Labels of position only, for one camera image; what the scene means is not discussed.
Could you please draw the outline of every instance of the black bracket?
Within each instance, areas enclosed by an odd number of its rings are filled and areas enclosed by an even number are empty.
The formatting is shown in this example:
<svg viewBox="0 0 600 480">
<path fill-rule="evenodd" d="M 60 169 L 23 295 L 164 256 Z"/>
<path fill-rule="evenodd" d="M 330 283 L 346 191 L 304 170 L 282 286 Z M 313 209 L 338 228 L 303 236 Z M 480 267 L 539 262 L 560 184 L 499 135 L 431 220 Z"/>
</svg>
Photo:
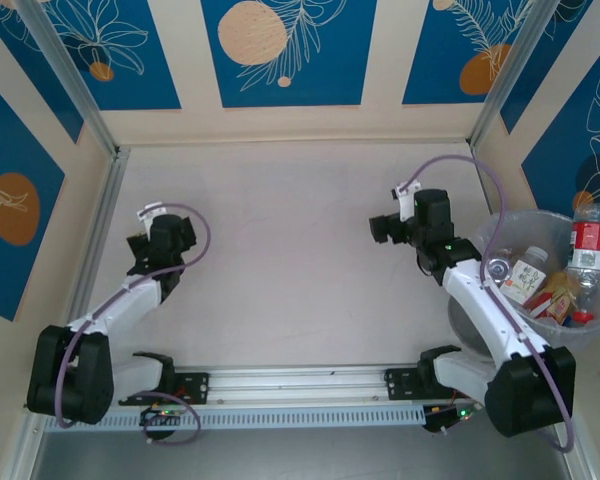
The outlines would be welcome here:
<svg viewBox="0 0 600 480">
<path fill-rule="evenodd" d="M 452 345 L 438 347 L 420 354 L 416 367 L 390 368 L 384 374 L 389 400 L 451 400 L 454 389 L 443 387 L 436 380 L 433 360 L 460 349 Z"/>
<path fill-rule="evenodd" d="M 55 415 L 56 379 L 67 345 L 75 335 L 69 327 L 45 328 L 38 337 L 27 393 L 27 408 Z M 113 373 L 109 338 L 101 333 L 85 335 L 78 342 L 76 366 L 67 368 L 62 413 L 69 420 L 95 425 L 107 413 L 113 398 Z"/>
<path fill-rule="evenodd" d="M 209 394 L 208 373 L 176 373 L 173 381 L 173 391 L 166 392 L 181 398 L 189 405 L 206 405 Z M 160 399 L 156 397 L 133 396 L 118 402 L 123 407 L 150 406 Z"/>
<path fill-rule="evenodd" d="M 127 275 L 149 275 L 164 268 L 184 264 L 182 253 L 197 242 L 191 220 L 177 215 L 159 215 L 151 224 L 151 235 L 146 233 L 127 238 L 136 263 Z M 164 273 L 155 277 L 160 282 L 164 302 L 180 282 L 182 271 Z"/>
</svg>

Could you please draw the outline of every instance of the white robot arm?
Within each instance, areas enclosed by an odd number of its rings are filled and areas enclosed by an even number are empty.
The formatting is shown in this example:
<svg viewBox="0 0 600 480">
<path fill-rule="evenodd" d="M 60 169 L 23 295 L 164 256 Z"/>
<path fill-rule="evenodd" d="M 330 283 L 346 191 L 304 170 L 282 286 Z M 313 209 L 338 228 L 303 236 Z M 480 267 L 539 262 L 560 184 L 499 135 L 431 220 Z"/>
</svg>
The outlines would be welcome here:
<svg viewBox="0 0 600 480">
<path fill-rule="evenodd" d="M 457 238 L 444 190 L 422 190 L 414 182 L 394 190 L 400 212 L 370 219 L 378 243 L 390 237 L 394 244 L 416 248 L 418 265 L 428 271 L 465 310 L 484 339 L 493 363 L 484 363 L 448 346 L 423 352 L 421 363 L 433 378 L 424 384 L 448 387 L 486 406 L 496 429 L 505 436 L 562 421 L 549 385 L 527 346 L 540 353 L 571 413 L 575 360 L 564 347 L 553 349 L 533 331 L 487 275 L 481 280 L 481 255 L 469 240 Z M 496 295 L 513 324 L 487 293 Z"/>
<path fill-rule="evenodd" d="M 189 218 L 166 213 L 157 204 L 139 213 L 146 233 L 127 239 L 136 259 L 121 290 L 67 327 L 47 327 L 38 337 L 27 407 L 54 415 L 57 380 L 65 352 L 77 336 L 71 364 L 65 365 L 62 413 L 67 419 L 97 423 L 112 404 L 140 391 L 173 389 L 170 357 L 125 352 L 124 337 L 171 294 L 185 267 L 182 253 L 196 244 Z"/>
</svg>

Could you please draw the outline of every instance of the white floor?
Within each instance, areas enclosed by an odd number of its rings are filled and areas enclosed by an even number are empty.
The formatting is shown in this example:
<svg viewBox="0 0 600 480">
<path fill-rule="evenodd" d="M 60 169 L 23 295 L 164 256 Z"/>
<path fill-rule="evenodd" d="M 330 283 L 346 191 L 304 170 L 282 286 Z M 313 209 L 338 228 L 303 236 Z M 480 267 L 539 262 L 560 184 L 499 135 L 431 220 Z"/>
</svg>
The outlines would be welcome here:
<svg viewBox="0 0 600 480">
<path fill-rule="evenodd" d="M 469 151 L 371 142 L 135 148 L 92 304 L 133 264 L 125 239 L 141 230 L 136 211 L 181 202 L 208 219 L 211 249 L 129 332 L 134 348 L 215 367 L 405 363 L 457 344 L 447 295 L 420 273 L 415 251 L 375 244 L 368 227 L 370 217 L 397 211 L 393 187 L 445 153 Z M 420 180 L 449 191 L 457 235 L 487 218 L 470 165 L 444 162 Z M 202 245 L 202 225 L 194 228 Z"/>
</svg>

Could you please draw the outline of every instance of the transparent plastic bowl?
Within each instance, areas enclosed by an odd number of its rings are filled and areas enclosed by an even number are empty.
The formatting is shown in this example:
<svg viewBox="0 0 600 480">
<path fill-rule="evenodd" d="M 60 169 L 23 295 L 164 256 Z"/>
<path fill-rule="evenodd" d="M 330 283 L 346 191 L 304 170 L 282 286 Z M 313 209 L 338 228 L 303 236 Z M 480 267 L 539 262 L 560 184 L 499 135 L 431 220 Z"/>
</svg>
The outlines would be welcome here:
<svg viewBox="0 0 600 480">
<path fill-rule="evenodd" d="M 492 215 L 471 237 L 471 241 L 480 253 L 484 253 L 487 242 L 493 236 L 498 217 L 499 214 Z M 506 212 L 505 221 L 494 248 L 512 248 L 514 251 L 523 253 L 531 245 L 540 247 L 549 254 L 547 270 L 551 275 L 567 266 L 570 238 L 571 219 L 569 217 L 544 210 Z M 594 314 L 595 319 L 580 328 L 563 327 L 548 319 L 534 320 L 525 315 L 523 318 L 552 347 L 566 346 L 572 351 L 578 351 L 600 335 L 600 303 Z M 471 328 L 475 329 L 473 324 L 470 323 L 467 326 L 467 322 L 451 318 L 451 315 L 450 321 L 456 332 L 462 329 L 462 334 L 458 335 L 461 340 L 475 339 L 473 344 L 467 344 L 470 349 L 483 353 L 484 347 L 480 344 L 482 338 L 477 330 L 475 333 L 468 331 Z"/>
</svg>

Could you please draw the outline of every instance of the small bottle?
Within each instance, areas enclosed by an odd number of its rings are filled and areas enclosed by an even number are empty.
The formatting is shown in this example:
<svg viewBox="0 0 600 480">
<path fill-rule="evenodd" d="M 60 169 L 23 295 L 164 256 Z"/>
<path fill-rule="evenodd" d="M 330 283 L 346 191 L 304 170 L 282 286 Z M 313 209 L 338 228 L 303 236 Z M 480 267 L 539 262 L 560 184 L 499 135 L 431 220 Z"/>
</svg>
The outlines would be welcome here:
<svg viewBox="0 0 600 480">
<path fill-rule="evenodd" d="M 573 326 L 582 326 L 593 320 L 600 298 L 600 203 L 581 205 L 575 212 L 567 275 L 576 304 Z"/>
<path fill-rule="evenodd" d="M 511 256 L 510 249 L 502 248 L 493 252 L 487 259 L 487 272 L 498 287 L 511 276 Z"/>
<path fill-rule="evenodd" d="M 549 255 L 539 247 L 529 247 L 518 259 L 509 278 L 500 286 L 500 291 L 509 302 L 521 311 L 523 305 L 542 286 L 547 278 L 546 262 Z"/>
</svg>

